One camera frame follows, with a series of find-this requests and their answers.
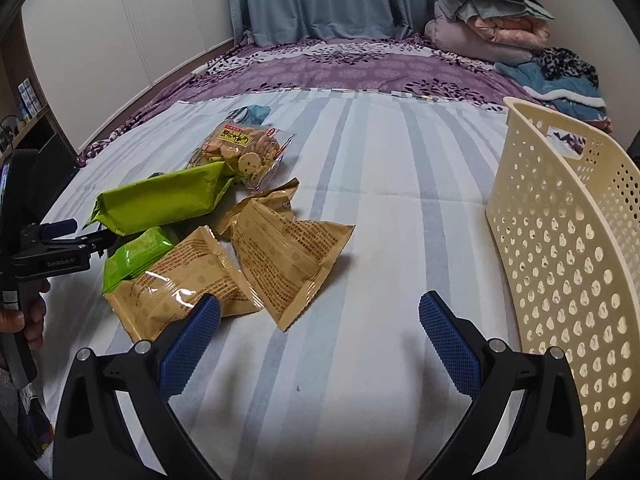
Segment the person's hand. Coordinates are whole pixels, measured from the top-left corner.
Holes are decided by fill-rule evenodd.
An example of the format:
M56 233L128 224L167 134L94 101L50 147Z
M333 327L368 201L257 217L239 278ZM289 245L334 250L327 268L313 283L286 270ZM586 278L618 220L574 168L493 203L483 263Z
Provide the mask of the person's hand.
M42 280L40 292L49 292L51 285L48 280ZM38 295L38 299L31 303L26 312L0 308L0 332L15 333L24 329L24 337L31 350L40 350L44 343L42 332L44 330L44 316L47 313L47 305L44 298ZM6 362L0 352L0 366L6 368Z

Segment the bright green package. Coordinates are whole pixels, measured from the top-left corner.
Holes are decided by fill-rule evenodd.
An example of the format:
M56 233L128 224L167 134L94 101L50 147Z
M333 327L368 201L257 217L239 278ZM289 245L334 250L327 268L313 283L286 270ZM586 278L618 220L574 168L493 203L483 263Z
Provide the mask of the bright green package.
M103 292L111 292L122 280L138 277L174 247L159 227L148 229L120 247L104 263Z
M120 236L211 213L238 180L224 162L175 171L106 191L86 225L100 222Z

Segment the pink blanket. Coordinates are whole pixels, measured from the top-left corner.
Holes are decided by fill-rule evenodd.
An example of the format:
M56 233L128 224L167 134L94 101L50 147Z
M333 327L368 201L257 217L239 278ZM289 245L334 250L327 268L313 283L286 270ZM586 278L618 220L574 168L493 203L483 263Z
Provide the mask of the pink blanket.
M546 47L549 30L546 21L523 16L521 18L487 18L473 16L466 24L478 36L491 43L519 46L531 50Z

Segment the purple floral blanket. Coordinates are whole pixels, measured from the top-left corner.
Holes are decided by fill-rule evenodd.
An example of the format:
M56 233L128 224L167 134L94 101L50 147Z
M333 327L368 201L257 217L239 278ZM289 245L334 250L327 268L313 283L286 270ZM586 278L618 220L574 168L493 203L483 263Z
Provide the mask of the purple floral blanket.
M321 88L409 92L418 96L467 101L502 110L505 96L532 100L492 64L433 48L421 36L407 40L305 40L265 49L234 48L163 89L109 139L89 145L80 166L132 128L178 101L201 102L217 97L280 88Z

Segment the silver bolt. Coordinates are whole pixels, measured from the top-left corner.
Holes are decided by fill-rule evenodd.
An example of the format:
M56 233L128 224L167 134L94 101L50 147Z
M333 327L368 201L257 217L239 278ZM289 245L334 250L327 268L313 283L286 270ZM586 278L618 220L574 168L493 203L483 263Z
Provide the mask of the silver bolt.
M562 359L564 357L564 351L561 348L558 348L557 346L552 346L549 349L549 353L551 354L551 357L553 357L554 359Z
M491 341L489 341L489 348L494 352L501 354L507 349L507 345L505 345L502 339L491 339Z
M151 350L151 343L149 341L139 341L134 346L136 354L146 354Z
M91 357L91 350L88 348L81 348L76 354L78 361L86 361L89 357Z

